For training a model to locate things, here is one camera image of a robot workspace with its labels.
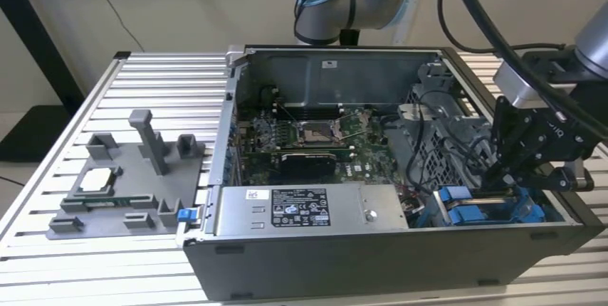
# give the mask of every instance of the metal bracket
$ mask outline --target metal bracket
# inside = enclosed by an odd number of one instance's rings
[[[246,62],[245,45],[230,45],[226,51],[226,65],[230,68],[239,66]]]
[[[405,120],[418,121],[420,112],[423,112],[423,118],[425,120],[432,120],[435,118],[432,109],[425,105],[418,103],[406,103],[400,105],[400,115]]]

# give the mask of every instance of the green circuit board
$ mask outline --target green circuit board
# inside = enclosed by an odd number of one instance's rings
[[[293,120],[277,120],[262,112],[250,122],[241,124],[243,185],[349,181],[402,184],[380,118],[373,116],[372,110],[348,107],[336,120],[302,122],[297,127],[296,123]],[[336,155],[334,174],[316,177],[313,181],[285,181],[280,172],[281,156],[302,152]]]

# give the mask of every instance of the gray robot arm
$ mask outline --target gray robot arm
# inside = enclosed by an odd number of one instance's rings
[[[341,30],[382,28],[406,7],[406,0],[306,0],[298,2],[294,33],[300,42],[329,45]]]

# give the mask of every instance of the power supply label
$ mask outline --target power supply label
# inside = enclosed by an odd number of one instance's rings
[[[272,207],[276,227],[332,225],[326,189],[273,190]]]

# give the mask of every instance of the label sticker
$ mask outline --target label sticker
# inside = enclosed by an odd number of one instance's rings
[[[324,69],[336,69],[338,67],[338,61],[337,60],[324,60],[321,62],[321,67]]]
[[[273,190],[272,204],[272,224],[276,227],[330,225],[326,189]]]
[[[270,190],[247,190],[245,199],[269,199]]]

